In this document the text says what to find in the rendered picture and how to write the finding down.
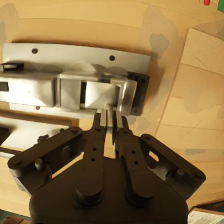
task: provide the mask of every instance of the green object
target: green object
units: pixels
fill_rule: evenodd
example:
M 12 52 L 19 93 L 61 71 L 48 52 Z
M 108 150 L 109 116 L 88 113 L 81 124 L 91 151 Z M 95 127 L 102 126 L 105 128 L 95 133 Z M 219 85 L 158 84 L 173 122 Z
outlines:
M 30 221 L 30 217 L 23 216 L 23 215 L 18 215 L 18 214 L 16 214 L 16 213 L 12 213 L 12 212 L 9 212 L 9 211 L 3 211 L 3 210 L 0 210 L 0 224 L 3 222 L 3 220 L 4 220 L 7 216 L 10 216 L 10 215 L 14 215 L 14 216 L 16 216 L 16 217 L 24 218 L 24 219 Z
M 224 13 L 224 0 L 218 2 L 218 10 Z

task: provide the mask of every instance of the red object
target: red object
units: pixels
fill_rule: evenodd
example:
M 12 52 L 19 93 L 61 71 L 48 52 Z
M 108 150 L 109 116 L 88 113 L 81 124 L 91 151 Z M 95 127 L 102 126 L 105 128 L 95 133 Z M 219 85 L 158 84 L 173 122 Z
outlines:
M 209 6 L 209 3 L 210 3 L 210 0 L 204 0 L 204 4 L 205 4 L 206 6 Z

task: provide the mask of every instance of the wooden surface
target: wooden surface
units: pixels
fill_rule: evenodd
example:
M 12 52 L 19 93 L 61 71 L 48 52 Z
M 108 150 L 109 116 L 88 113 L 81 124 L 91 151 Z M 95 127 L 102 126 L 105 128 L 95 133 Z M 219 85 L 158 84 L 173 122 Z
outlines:
M 224 53 L 223 42 L 218 39 L 215 40 L 216 43 L 210 42 L 209 39 L 212 37 L 207 36 L 203 45 L 196 44 L 198 52 L 203 50 L 202 55 L 194 55 L 200 61 L 203 61 L 205 47 L 208 50 L 211 49 L 211 45 L 215 44 L 214 49 L 216 50 L 211 49 L 213 57 L 209 51 L 206 51 L 204 64 L 208 68 L 203 68 L 203 64 L 197 59 L 190 63 L 189 60 L 192 58 L 188 57 L 191 57 L 192 54 L 185 54 L 185 64 L 179 65 L 185 34 L 189 28 L 216 38 L 223 38 L 224 16 L 217 10 L 218 1 L 211 0 L 209 6 L 205 6 L 203 1 L 86 2 L 83 0 L 58 0 L 55 2 L 54 0 L 40 0 L 30 2 L 22 0 L 18 2 L 11 0 L 8 2 L 8 0 L 2 0 L 0 2 L 0 22 L 4 21 L 6 25 L 6 42 L 74 44 L 152 56 L 155 46 L 150 42 L 150 37 L 163 34 L 163 38 L 169 41 L 168 47 L 162 53 L 161 59 L 156 58 L 154 54 L 151 57 L 148 68 L 151 80 L 142 115 L 136 119 L 133 125 L 130 125 L 130 129 L 138 136 L 144 133 L 155 136 L 205 172 L 207 180 L 188 200 L 189 207 L 224 200 L 224 184 L 222 182 L 223 119 L 217 118 L 224 97 L 223 61 L 220 58 Z M 199 35 L 197 41 L 201 43 L 203 34 L 197 34 Z M 217 52 L 218 42 L 221 52 Z M 209 63 L 217 55 L 219 55 L 219 61 L 215 61 L 215 63 L 218 63 L 218 66 L 214 67 L 213 63 Z M 193 114 L 186 111 L 184 99 L 190 88 L 196 85 L 208 87 L 209 91 L 203 92 L 204 94 L 199 98 L 204 99 L 209 96 L 210 106 L 214 105 L 214 107 Z M 208 106 L 203 100 L 199 105 L 202 108 Z M 6 103 L 0 103 L 0 110 L 30 115 L 30 113 L 11 111 Z M 90 120 L 31 115 L 71 120 L 72 126 L 79 125 L 84 129 L 88 129 L 92 124 Z M 107 136 L 105 148 L 105 154 L 114 156 L 114 147 L 111 145 L 110 136 Z M 206 150 L 206 152 L 194 154 L 192 150 Z M 15 188 L 5 159 L 1 159 L 0 174 L 2 195 L 0 209 L 8 211 L 10 209 L 15 213 L 28 215 L 26 193 L 23 194 L 22 191 Z M 14 186 L 13 190 L 8 190 L 8 184 Z

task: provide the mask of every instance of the square metal piece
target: square metal piece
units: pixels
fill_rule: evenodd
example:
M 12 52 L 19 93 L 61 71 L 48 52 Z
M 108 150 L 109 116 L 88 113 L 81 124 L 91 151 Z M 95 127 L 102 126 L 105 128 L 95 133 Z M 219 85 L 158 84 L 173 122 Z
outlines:
M 105 109 L 107 104 L 114 104 L 116 85 L 110 83 L 87 82 L 86 108 Z
M 61 79 L 61 108 L 80 109 L 81 80 Z

